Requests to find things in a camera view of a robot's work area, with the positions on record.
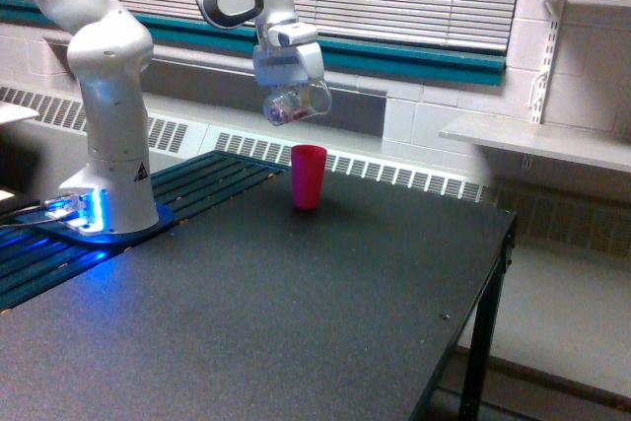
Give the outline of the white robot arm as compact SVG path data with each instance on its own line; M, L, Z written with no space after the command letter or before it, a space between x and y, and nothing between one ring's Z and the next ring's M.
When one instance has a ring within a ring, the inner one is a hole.
M70 36L67 60L87 118L88 162L61 186L49 219L87 236L119 236L157 225L150 179L147 110L140 77L154 51L149 31L118 0L34 0ZM270 89L263 111L274 125L324 114L331 96L316 27L294 0L195 0L220 29L254 22L256 82Z

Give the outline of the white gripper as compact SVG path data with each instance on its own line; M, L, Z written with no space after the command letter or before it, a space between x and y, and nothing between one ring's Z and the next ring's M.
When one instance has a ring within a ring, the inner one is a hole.
M255 81L260 86L301 87L302 113L318 113L320 88L316 83L324 79L324 66L317 28L296 22L275 25L264 31L253 51Z

